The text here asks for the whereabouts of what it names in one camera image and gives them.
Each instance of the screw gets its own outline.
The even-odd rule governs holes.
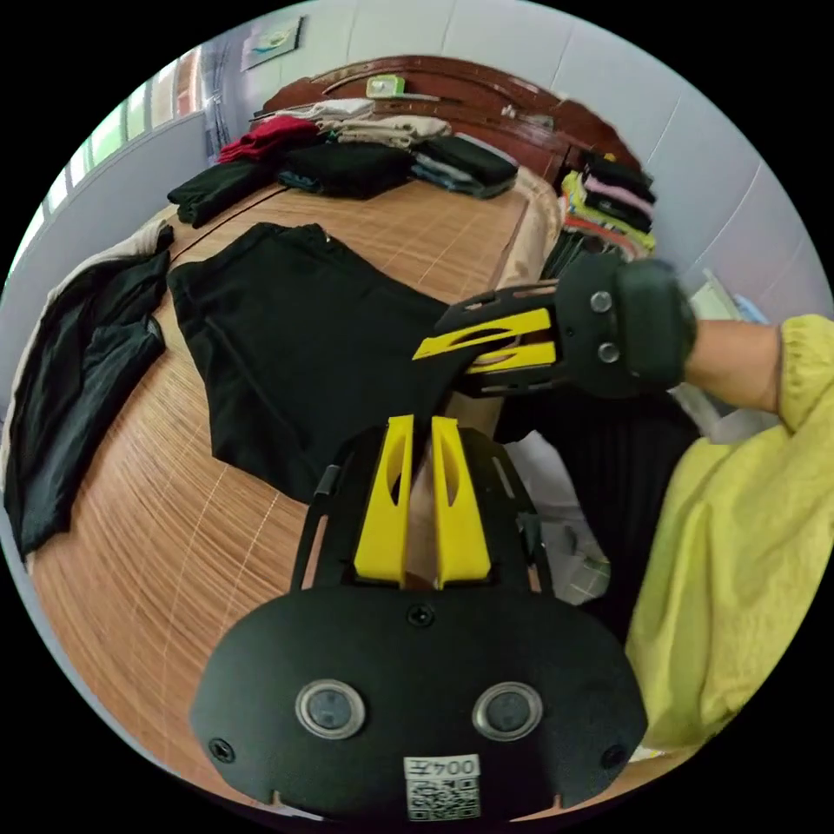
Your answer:
[[[434,611],[427,605],[418,602],[408,609],[406,619],[416,628],[428,628],[434,622]]]
[[[224,765],[231,765],[235,761],[235,751],[232,746],[223,741],[222,738],[212,738],[208,742],[208,752],[214,756],[218,762],[223,762]]]
[[[610,341],[605,341],[599,346],[597,356],[606,365],[611,365],[619,359],[619,348]]]
[[[594,313],[607,313],[613,304],[611,294],[606,292],[594,293],[591,296],[591,310]]]
[[[609,747],[603,754],[600,764],[610,771],[615,767],[619,767],[626,761],[626,751],[620,745]]]

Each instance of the yellow jacket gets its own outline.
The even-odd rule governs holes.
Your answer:
[[[834,546],[834,322],[782,327],[781,425],[699,440],[665,496],[626,643],[658,750],[700,745],[764,683]]]

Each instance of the window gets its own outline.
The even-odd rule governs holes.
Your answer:
[[[128,141],[136,139],[145,130],[145,90],[146,81],[128,99]]]
[[[76,186],[87,173],[87,143],[85,142],[69,160],[69,179]]]
[[[61,171],[57,179],[52,183],[49,193],[46,195],[46,202],[50,211],[55,211],[67,196],[67,172]]]
[[[151,82],[150,126],[158,128],[174,118],[174,80],[176,61],[161,69]]]
[[[177,116],[187,116],[202,108],[200,81],[200,47],[197,47],[176,65]]]
[[[35,216],[32,218],[32,222],[29,224],[26,231],[23,232],[23,239],[20,241],[20,246],[17,249],[14,261],[11,262],[11,268],[9,269],[10,272],[17,266],[20,256],[26,251],[29,244],[32,243],[32,238],[37,234],[37,230],[40,229],[41,226],[43,226],[43,206],[38,206]]]
[[[92,144],[93,165],[101,164],[108,156],[115,154],[122,147],[122,102],[93,131]]]

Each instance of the pink folded clothes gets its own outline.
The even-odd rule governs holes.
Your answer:
[[[640,209],[646,217],[652,217],[654,207],[646,200],[641,200],[639,197],[632,194],[628,189],[624,189],[619,185],[606,185],[594,179],[590,174],[582,181],[582,184],[588,191],[593,191],[596,194],[602,194],[606,197],[611,197],[612,200],[619,200],[627,203],[636,209]]]

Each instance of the stack of folded clothes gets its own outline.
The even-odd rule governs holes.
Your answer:
[[[384,144],[329,142],[289,151],[278,179],[292,188],[367,200],[408,181],[411,155]]]
[[[583,169],[562,181],[566,219],[622,235],[634,256],[655,249],[652,219],[656,198],[652,178],[609,159],[585,154]]]
[[[328,98],[323,102],[301,104],[298,107],[288,107],[267,116],[294,116],[296,119],[307,119],[316,124],[324,122],[344,122],[346,119],[365,119],[374,113],[376,102],[370,98]]]
[[[375,142],[408,150],[414,145],[448,136],[448,122],[431,116],[389,116],[384,119],[342,119],[319,121],[319,129],[338,142]]]
[[[481,200],[513,187],[519,166],[468,136],[441,136],[414,149],[412,176]]]
[[[180,223],[199,228],[274,181],[275,171],[269,165],[236,159],[192,176],[171,191],[168,200],[177,206]]]
[[[275,116],[226,145],[217,161],[249,159],[252,162],[268,162],[286,150],[319,141],[318,136],[319,129],[315,122],[295,116]]]
[[[314,122],[276,116],[226,145],[217,164],[173,189],[168,199],[178,207],[180,222],[199,228],[275,182],[276,166],[284,154],[323,141]]]

